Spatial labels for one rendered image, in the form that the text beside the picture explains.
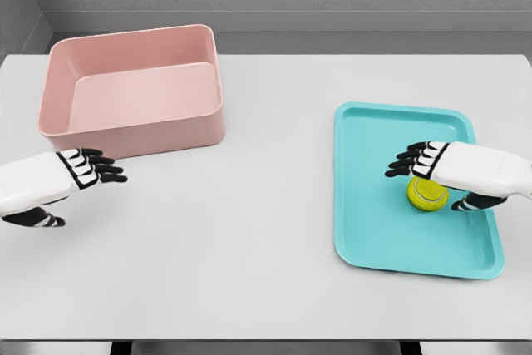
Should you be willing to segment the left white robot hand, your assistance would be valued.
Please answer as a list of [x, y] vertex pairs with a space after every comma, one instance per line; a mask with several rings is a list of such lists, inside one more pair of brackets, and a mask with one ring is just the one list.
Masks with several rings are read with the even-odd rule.
[[44, 207], [92, 186], [125, 183], [124, 170], [101, 150], [47, 151], [0, 165], [0, 219], [23, 227], [63, 227]]

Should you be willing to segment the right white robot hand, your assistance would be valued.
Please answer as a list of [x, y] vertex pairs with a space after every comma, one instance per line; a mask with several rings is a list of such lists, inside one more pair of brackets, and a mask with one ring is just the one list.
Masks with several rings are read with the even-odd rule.
[[491, 209], [513, 195], [532, 201], [532, 160], [518, 155], [461, 141], [422, 141], [396, 158], [386, 177], [415, 176], [464, 191], [454, 211]]

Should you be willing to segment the yellow-green tennis ball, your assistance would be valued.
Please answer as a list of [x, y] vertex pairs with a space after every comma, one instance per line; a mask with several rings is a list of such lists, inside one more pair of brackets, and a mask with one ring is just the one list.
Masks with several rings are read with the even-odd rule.
[[406, 187], [406, 197], [412, 206], [424, 212], [436, 212], [448, 202], [449, 190], [432, 180], [413, 177]]

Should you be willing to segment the blue plastic tray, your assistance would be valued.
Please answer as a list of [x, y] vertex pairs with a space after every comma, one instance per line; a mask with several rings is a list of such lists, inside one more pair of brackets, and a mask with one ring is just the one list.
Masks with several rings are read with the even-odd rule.
[[363, 268], [494, 279], [505, 256], [493, 211], [423, 212], [406, 197], [405, 176], [384, 173], [410, 144], [476, 141], [458, 111], [348, 102], [334, 119], [334, 245]]

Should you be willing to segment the pink plastic basket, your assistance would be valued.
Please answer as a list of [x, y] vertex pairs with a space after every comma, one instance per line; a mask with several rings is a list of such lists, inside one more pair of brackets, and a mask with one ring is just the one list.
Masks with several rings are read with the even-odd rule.
[[58, 150], [123, 159], [216, 145], [224, 99], [202, 24], [61, 40], [49, 52], [37, 127]]

